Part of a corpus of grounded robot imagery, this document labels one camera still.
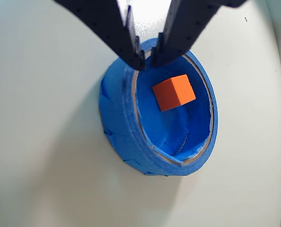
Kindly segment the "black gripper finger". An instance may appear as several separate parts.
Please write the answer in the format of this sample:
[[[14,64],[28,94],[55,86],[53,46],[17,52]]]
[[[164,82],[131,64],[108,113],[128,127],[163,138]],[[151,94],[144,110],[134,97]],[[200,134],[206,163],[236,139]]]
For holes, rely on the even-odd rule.
[[[163,32],[152,48],[150,66],[159,68],[185,54],[221,6],[237,8],[243,0],[172,0]]]
[[[135,33],[132,7],[120,12],[116,0],[58,0],[103,40],[126,64],[145,69],[145,52]]]

